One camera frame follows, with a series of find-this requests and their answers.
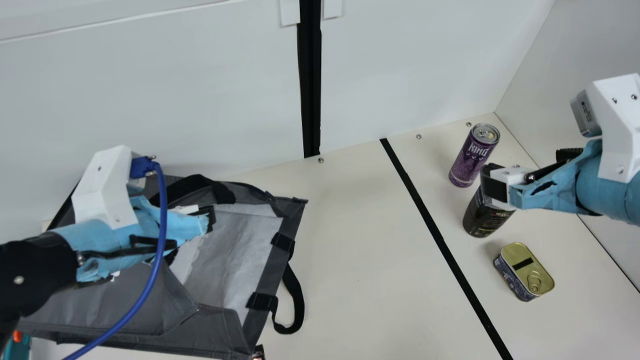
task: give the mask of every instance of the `bag handle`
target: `bag handle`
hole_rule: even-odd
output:
[[[219,181],[213,181],[200,174],[184,177],[167,186],[167,203],[169,205],[172,205],[174,202],[177,202],[188,195],[206,188],[211,189],[211,192],[216,197],[216,202],[218,204],[236,203],[236,196],[223,183]],[[155,206],[159,204],[159,201],[159,194],[156,194],[151,199],[149,199],[149,202]]]
[[[273,239],[271,239],[271,244],[279,249],[287,251],[289,253],[289,260],[291,260],[296,244],[293,239],[284,236],[283,234],[276,233],[273,236]],[[271,311],[271,320],[273,321],[273,328],[275,331],[279,334],[290,335],[300,330],[302,323],[305,321],[305,298],[302,295],[302,286],[300,286],[300,282],[288,262],[284,269],[284,273],[282,274],[282,282],[293,298],[294,318],[291,326],[286,327],[276,321],[278,297],[275,295],[253,293],[246,306],[249,309]]]
[[[302,296],[300,282],[289,264],[287,264],[284,270],[282,281],[293,298],[294,320],[291,326],[286,327],[276,321],[278,297],[275,295],[253,293],[246,306],[249,309],[271,311],[271,320],[273,321],[275,331],[279,334],[290,335],[300,330],[302,323],[305,321],[305,299]]]

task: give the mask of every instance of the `orange part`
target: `orange part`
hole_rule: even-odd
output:
[[[19,331],[14,331],[13,332],[13,340],[16,343],[22,343],[22,333]]]

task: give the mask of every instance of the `blue cable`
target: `blue cable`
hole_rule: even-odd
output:
[[[94,339],[92,342],[86,344],[78,351],[64,358],[64,360],[75,360],[82,355],[85,355],[91,349],[99,346],[103,342],[107,341],[110,337],[112,337],[116,332],[118,332],[133,316],[140,310],[142,305],[145,303],[149,294],[151,293],[151,289],[154,287],[154,283],[156,282],[156,278],[158,276],[158,272],[160,271],[160,266],[163,262],[163,253],[164,253],[164,243],[166,242],[166,213],[167,213],[167,203],[166,203],[166,185],[164,183],[164,174],[162,172],[162,168],[160,164],[153,162],[154,170],[158,176],[158,187],[160,192],[160,235],[158,236],[158,246],[156,251],[156,258],[154,260],[153,267],[151,268],[151,274],[149,275],[149,279],[147,280],[147,285],[145,285],[145,289],[140,294],[140,297],[136,301],[136,303],[129,309],[129,311],[109,330],[107,330],[104,334],[100,335],[99,338]]]

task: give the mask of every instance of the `pull tab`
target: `pull tab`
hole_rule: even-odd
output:
[[[542,285],[542,280],[540,279],[540,273],[537,271],[532,271],[529,273],[527,277],[527,282],[529,283],[529,290],[532,293],[537,293],[540,291],[540,285]]]

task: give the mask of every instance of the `can lid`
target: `can lid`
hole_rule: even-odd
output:
[[[554,288],[555,283],[551,275],[523,243],[512,243],[503,247],[500,255],[533,295],[540,296]]]
[[[474,138],[481,143],[498,143],[500,141],[500,131],[495,126],[489,124],[476,124],[471,133]]]

